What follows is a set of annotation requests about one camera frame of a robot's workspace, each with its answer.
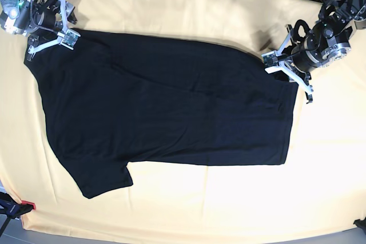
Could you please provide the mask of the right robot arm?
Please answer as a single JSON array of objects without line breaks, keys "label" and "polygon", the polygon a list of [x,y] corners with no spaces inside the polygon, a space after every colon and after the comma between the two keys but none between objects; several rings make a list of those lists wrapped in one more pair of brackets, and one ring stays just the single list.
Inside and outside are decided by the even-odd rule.
[{"label": "right robot arm", "polygon": [[67,0],[1,0],[1,28],[9,34],[27,37],[26,59],[61,45],[74,49],[80,34],[69,27],[77,18]]}]

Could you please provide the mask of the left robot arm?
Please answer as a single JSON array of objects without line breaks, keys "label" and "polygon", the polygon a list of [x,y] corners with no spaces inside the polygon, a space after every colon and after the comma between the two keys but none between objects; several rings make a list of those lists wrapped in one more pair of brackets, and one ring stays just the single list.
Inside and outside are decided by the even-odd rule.
[{"label": "left robot arm", "polygon": [[288,25],[288,35],[279,52],[283,61],[304,85],[307,102],[313,101],[311,72],[344,58],[351,50],[356,30],[365,29],[365,0],[321,0],[318,20],[309,27],[303,20]]}]

